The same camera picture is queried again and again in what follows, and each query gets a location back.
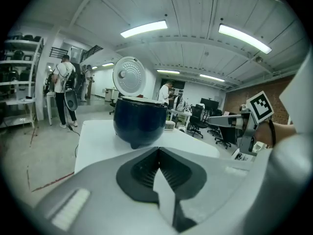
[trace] white t-shirt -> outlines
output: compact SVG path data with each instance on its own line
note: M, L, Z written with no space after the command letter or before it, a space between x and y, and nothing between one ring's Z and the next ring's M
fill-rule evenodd
M75 67L70 62L63 62L56 65L56 68L53 72L53 74L58 75L57 82L54 85L55 92L57 93L65 92L65 84L73 69L75 69Z
M88 78L90 78L90 71L89 70L87 70L87 71L85 71L85 84L89 84L89 79Z
M158 101L168 104L168 87L163 85L158 93Z

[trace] man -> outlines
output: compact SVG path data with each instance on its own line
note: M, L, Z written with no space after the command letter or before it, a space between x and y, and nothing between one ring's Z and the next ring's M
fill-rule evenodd
M69 62L69 56L64 55L62 57L61 63L56 65L56 69L53 71L52 82L54 83L54 92L55 92L55 100L57 103L57 108L60 117L60 126L62 128L67 128L65 122L65 115L64 115L64 93L67 80L69 75L71 74L72 70L75 70L73 64ZM75 112L68 109L69 115L73 121L73 125L77 127L77 119L75 116Z
M169 96L173 94L172 92L168 92L168 90L173 86L171 81L167 81L165 85L163 85L158 93L158 101L164 103L168 106Z
M83 83L82 94L81 94L81 97L80 97L82 102L87 102L87 100L85 100L85 95L87 93L88 85L89 85L89 82L91 80L91 78L90 78L90 70L91 70L91 65L87 65L87 69L83 71L84 74L85 74L85 81Z

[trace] rectangular light fixture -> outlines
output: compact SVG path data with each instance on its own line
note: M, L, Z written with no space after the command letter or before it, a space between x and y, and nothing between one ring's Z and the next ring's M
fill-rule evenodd
M173 73L173 74L179 74L179 71L174 70L157 70L157 72L163 72L163 73Z
M210 79L214 79L214 80L217 80L217 81L220 81L220 82L224 82L225 81L225 80L222 80L222 79L219 79L219 78L216 78L216 77L207 76L207 75L203 75L203 74L200 74L200 76L206 77L206 78L210 78Z
M241 41L244 41L247 44L250 44L250 45L256 47L257 49L264 52L265 54L269 54L272 51L272 49L270 47L261 43L259 40L255 39L254 37L251 37L251 36L241 32L241 31L236 30L234 28L231 28L229 26L221 24L220 28L219 28L219 33L222 33L222 34L237 38Z
M124 38L128 38L143 32L157 30L157 29L167 29L166 21L159 21L155 23L144 24L133 29L126 30L121 33Z
M105 67L105 66L110 66L110 65L113 65L114 63L107 63L107 64L103 64L102 66Z

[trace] ceiling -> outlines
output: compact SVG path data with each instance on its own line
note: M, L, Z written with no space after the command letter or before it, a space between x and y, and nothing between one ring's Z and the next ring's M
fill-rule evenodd
M127 39L120 35L160 20L166 20L167 29ZM300 21L287 5L274 0L33 0L21 21L59 25L112 56L149 59L154 69L180 71L162 77L221 90L294 74L309 48ZM255 37L272 52L264 54L218 33L221 23ZM263 62L257 63L257 56Z

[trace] sneaker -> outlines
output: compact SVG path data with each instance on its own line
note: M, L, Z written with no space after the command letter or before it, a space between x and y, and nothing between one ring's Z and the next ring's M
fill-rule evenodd
M66 128L67 128L67 125L60 123L60 127L62 127L63 129L66 129Z

